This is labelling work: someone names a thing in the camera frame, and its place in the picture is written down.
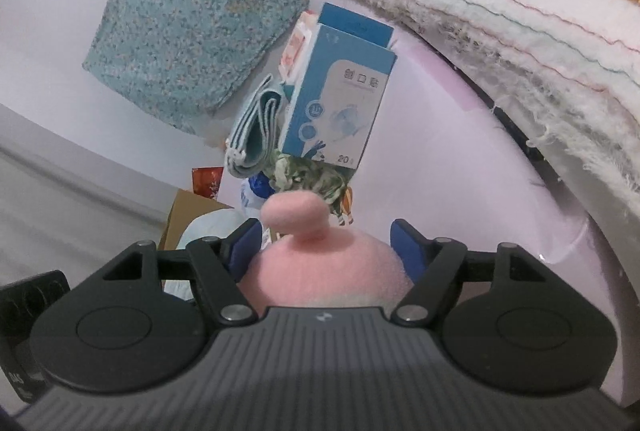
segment ribbed plastic surface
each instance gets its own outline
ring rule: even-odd
[[[53,388],[30,431],[604,431],[632,421],[595,389],[505,395],[447,362],[430,334],[377,309],[272,309],[223,331],[174,381],[122,397]]]

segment blue floral cloth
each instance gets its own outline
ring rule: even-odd
[[[304,10],[304,0],[108,0],[82,65],[143,111],[193,133]]]

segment red package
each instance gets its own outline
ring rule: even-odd
[[[193,192],[198,196],[217,199],[222,182],[223,167],[198,167],[191,170]]]

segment blue box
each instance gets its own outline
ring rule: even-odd
[[[386,48],[392,33],[373,19],[324,5],[280,135],[283,153],[358,167],[396,61]]]

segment pink sponge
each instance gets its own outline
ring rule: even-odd
[[[329,208],[313,192],[274,194],[261,218],[289,236],[260,252],[239,284],[259,313],[267,306],[381,306],[389,313],[412,287],[391,247],[329,227]]]

